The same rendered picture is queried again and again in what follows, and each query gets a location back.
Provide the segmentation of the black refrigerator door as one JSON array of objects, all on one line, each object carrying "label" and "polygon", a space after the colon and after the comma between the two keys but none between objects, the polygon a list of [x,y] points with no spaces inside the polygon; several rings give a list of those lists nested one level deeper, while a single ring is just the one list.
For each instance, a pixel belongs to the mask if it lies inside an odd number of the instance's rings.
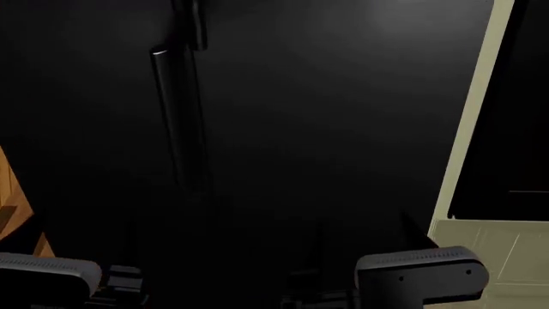
[{"label": "black refrigerator door", "polygon": [[150,51],[171,0],[0,0],[0,148],[54,254],[151,309],[279,309],[426,231],[493,0],[208,0],[207,195],[175,179]]}]

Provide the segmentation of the wooden cabinet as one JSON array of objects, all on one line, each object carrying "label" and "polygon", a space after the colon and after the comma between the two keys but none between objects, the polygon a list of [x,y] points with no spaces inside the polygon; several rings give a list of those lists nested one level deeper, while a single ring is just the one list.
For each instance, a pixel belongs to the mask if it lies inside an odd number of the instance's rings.
[{"label": "wooden cabinet", "polygon": [[55,257],[43,226],[0,148],[0,251]]}]

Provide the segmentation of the black cabinet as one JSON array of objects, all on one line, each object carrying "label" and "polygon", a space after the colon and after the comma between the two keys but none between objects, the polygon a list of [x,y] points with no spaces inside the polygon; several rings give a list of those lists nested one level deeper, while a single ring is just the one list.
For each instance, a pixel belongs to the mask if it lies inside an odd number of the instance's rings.
[{"label": "black cabinet", "polygon": [[515,0],[448,216],[549,221],[549,0]]}]

